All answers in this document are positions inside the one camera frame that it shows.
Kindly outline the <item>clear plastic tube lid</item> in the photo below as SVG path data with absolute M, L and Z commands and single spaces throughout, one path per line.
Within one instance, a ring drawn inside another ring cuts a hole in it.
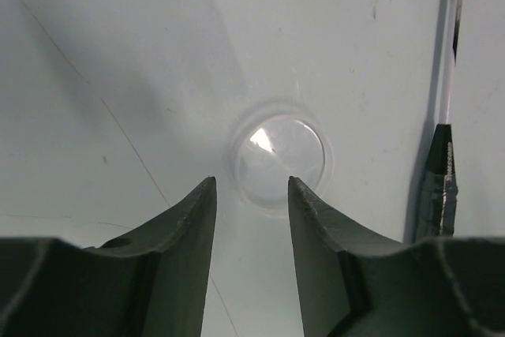
M 226 138 L 226 169 L 237 197 L 272 219 L 287 217 L 288 181 L 325 190 L 334 154 L 315 113 L 292 97 L 263 99 L 239 113 Z

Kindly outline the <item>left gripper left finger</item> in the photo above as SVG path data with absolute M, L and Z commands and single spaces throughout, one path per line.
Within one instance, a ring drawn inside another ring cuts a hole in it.
M 209 177 L 175 206 L 97 248 L 3 238 L 2 335 L 200 335 L 216 211 Z

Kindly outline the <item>white badminton racket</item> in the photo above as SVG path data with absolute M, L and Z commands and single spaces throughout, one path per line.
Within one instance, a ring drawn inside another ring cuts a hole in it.
M 458 186 L 450 123 L 462 0 L 441 0 L 442 40 L 437 87 L 440 110 L 426 159 L 413 241 L 454 234 Z

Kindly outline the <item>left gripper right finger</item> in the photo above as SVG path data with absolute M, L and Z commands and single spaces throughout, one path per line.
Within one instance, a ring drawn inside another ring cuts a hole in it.
M 307 336 L 501 336 L 502 238 L 384 237 L 288 181 Z

